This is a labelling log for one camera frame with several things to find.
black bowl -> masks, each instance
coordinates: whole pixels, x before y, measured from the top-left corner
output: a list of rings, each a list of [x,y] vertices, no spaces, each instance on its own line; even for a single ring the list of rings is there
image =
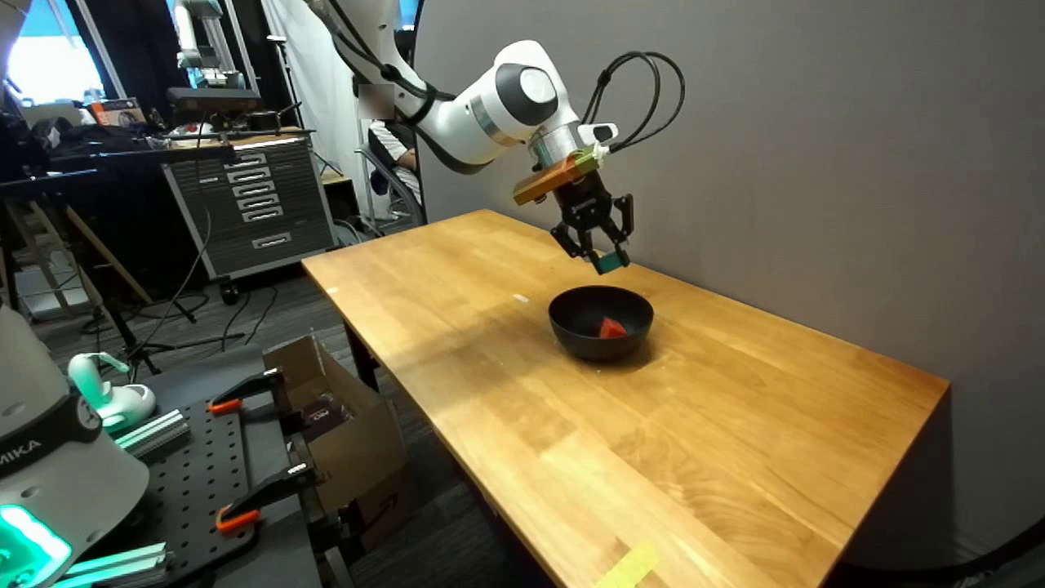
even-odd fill
[[[634,352],[653,324],[653,307],[623,287],[584,285],[566,289],[548,306],[552,331],[562,347],[588,361],[613,361]],[[611,319],[627,332],[624,337],[600,339],[602,320]]]

wooden table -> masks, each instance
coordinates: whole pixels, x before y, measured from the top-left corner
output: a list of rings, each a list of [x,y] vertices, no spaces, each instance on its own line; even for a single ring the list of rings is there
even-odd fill
[[[949,387],[642,266],[597,276],[488,210],[304,264],[568,586],[817,586]],[[586,283],[656,311],[620,366],[549,327]]]

gray wall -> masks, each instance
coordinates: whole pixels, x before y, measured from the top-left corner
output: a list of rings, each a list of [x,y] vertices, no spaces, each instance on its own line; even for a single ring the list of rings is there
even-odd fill
[[[532,38],[583,110],[616,54],[676,57],[682,115],[604,172],[610,190],[635,194],[633,257],[951,379],[953,402],[846,556],[944,564],[1045,514],[1042,6],[429,0],[417,69],[460,90],[501,47]],[[648,79],[622,70],[600,119],[629,132]],[[472,177],[424,147],[421,165],[433,219],[488,207],[556,220],[554,204],[511,201],[525,149]]]

black pegboard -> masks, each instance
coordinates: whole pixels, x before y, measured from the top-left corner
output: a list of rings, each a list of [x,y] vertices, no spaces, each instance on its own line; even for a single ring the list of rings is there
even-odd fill
[[[92,555],[166,542],[175,557],[163,586],[176,586],[220,565],[255,542],[253,526],[234,536],[214,528],[217,510],[250,489],[238,414],[214,417],[207,402],[180,409],[189,441],[148,465],[148,488],[126,519]]]

yellow tape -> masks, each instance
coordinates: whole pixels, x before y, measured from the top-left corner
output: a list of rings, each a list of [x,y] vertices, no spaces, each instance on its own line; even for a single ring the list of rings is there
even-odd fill
[[[643,540],[602,577],[596,588],[635,588],[659,562],[653,544]]]

